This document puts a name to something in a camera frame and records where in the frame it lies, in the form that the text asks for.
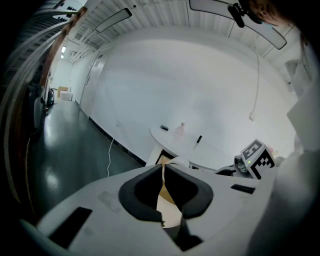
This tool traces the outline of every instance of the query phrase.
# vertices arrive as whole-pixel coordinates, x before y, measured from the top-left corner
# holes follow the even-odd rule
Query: gray floor
[[[43,216],[86,184],[107,177],[110,143],[75,102],[53,105],[39,139],[29,146],[28,183],[35,214]],[[116,145],[110,155],[110,176],[142,167]]]

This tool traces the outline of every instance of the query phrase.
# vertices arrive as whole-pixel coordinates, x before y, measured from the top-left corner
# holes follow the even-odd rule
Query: white cable
[[[111,165],[111,158],[110,158],[110,150],[111,150],[111,146],[112,146],[112,143],[114,142],[114,138],[112,138],[112,141],[111,141],[111,144],[110,144],[110,148],[109,148],[109,152],[108,152],[108,155],[109,155],[109,165],[108,165],[108,168],[106,169],[108,171],[108,177],[109,177],[109,166]]]
[[[257,63],[258,63],[258,81],[257,81],[257,85],[256,85],[256,94],[255,94],[255,100],[254,100],[254,105],[253,105],[252,112],[254,112],[255,109],[256,109],[258,93],[259,93],[259,80],[260,80],[260,62],[259,62],[259,54],[258,54],[258,49],[257,49],[257,34],[254,35],[254,40],[255,40],[256,60],[257,60]]]

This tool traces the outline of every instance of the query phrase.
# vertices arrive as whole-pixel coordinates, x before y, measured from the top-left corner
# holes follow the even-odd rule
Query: small bottle
[[[182,135],[184,135],[184,133],[185,133],[184,126],[185,126],[185,124],[182,122],[181,125],[175,129],[174,133],[176,135],[182,137]]]

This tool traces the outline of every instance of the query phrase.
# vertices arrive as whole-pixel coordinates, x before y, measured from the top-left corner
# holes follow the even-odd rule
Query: electrical outlet
[[[256,113],[253,112],[253,111],[251,111],[251,112],[250,112],[250,115],[249,115],[249,119],[250,119],[251,121],[255,121],[255,120],[256,120]]]

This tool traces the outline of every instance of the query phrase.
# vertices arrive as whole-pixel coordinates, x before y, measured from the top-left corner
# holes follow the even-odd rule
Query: door
[[[95,99],[96,86],[98,84],[101,71],[106,64],[110,52],[111,50],[107,50],[98,54],[98,57],[93,63],[93,67],[86,79],[80,100],[80,107],[88,117],[91,114],[92,105]]]

